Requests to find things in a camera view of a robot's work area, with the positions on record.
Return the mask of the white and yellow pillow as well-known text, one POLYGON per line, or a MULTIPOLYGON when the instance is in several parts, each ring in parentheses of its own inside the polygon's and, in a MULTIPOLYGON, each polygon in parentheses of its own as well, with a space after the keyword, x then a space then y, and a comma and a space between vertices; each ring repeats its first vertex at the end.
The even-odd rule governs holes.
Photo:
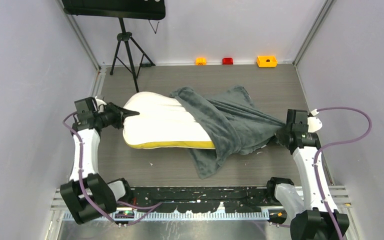
POLYGON ((131 148, 215 149, 208 133, 175 98, 142 91, 123 108, 139 113, 123 122, 122 135, 131 148))

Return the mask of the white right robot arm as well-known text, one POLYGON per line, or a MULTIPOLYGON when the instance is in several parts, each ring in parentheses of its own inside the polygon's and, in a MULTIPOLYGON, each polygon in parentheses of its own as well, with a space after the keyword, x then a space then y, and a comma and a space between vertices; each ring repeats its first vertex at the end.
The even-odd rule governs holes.
POLYGON ((321 143, 316 133, 321 124, 311 123, 305 110, 288 109, 286 124, 275 133, 297 168, 301 181, 299 195, 289 178, 272 177, 265 198, 271 205, 281 204, 293 240, 343 240, 350 226, 349 217, 340 213, 325 179, 321 143))

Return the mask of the grey plush pillowcase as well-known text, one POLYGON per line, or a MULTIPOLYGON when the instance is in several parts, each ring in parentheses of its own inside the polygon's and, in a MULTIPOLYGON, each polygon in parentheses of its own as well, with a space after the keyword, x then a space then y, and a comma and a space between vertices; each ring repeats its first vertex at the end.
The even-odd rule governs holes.
POLYGON ((179 101, 214 144, 214 149, 189 149, 200 179, 215 175, 231 155, 248 155, 263 148, 286 125, 260 111, 241 85, 207 96, 185 86, 169 96, 179 101))

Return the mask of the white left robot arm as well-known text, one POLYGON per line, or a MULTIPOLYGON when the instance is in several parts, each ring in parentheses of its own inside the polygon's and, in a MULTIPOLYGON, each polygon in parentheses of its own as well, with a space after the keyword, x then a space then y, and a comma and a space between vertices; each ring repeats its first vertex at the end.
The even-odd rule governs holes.
POLYGON ((98 150, 101 132, 107 127, 122 129, 125 119, 138 116, 139 112, 95 97, 76 100, 74 106, 75 112, 71 113, 73 124, 62 122, 72 135, 75 150, 69 180, 59 189, 61 197, 79 225, 100 217, 113 222, 110 215, 117 210, 117 203, 128 207, 134 197, 125 179, 107 183, 100 176, 98 150))

